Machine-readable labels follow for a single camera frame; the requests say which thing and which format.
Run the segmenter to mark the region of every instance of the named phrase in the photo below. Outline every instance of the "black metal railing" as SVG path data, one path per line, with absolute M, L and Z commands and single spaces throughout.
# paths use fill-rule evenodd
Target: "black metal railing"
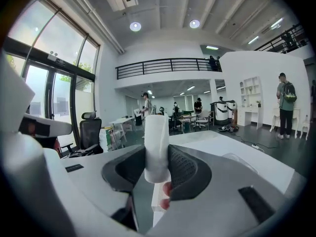
M 219 62 L 216 67 L 209 65 L 208 59 L 200 58 L 169 58 L 131 63 L 116 67 L 117 78 L 127 78 L 172 71 L 216 71 L 221 72 Z
M 255 51 L 268 51 L 288 53 L 307 45 L 308 38 L 301 24 L 294 25 L 284 33 L 255 49 Z

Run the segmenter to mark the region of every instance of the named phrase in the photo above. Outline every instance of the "black pants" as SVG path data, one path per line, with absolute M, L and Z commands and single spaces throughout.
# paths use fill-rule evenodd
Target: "black pants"
M 286 121 L 286 134 L 290 135 L 292 131 L 292 118 L 293 111 L 286 111 L 280 109 L 280 134 L 283 135 L 285 132 L 285 121 Z

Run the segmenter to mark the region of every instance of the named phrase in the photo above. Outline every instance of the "black office chair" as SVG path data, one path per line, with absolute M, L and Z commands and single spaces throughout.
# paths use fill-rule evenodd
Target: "black office chair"
M 103 153 L 103 149 L 99 145 L 99 134 L 102 120 L 96 118 L 96 112 L 83 113 L 80 122 L 80 149 L 72 151 L 71 144 L 63 146 L 69 150 L 69 158 L 89 156 Z

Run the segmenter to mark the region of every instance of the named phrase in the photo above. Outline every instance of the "white console table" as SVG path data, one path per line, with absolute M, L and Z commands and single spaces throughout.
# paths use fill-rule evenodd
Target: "white console table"
M 257 106 L 238 107 L 237 124 L 246 126 L 251 124 L 251 117 L 253 113 L 257 114 L 257 129 L 262 126 L 263 123 L 263 110 Z
M 273 109 L 273 118 L 272 118 L 272 125 L 271 125 L 270 132 L 272 132 L 273 128 L 276 125 L 276 118 L 280 118 L 280 108 Z M 297 128 L 298 128 L 298 124 L 299 124 L 299 120 L 300 120 L 300 109 L 294 108 L 292 119 L 297 119 L 296 127 L 295 127 L 295 136 L 294 136 L 296 139 L 297 138 Z

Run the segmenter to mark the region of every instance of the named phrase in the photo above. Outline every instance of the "white cylindrical object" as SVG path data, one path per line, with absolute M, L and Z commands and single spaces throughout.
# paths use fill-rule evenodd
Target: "white cylindrical object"
M 149 183 L 162 183 L 168 179 L 169 117 L 149 115 L 145 125 L 146 168 Z

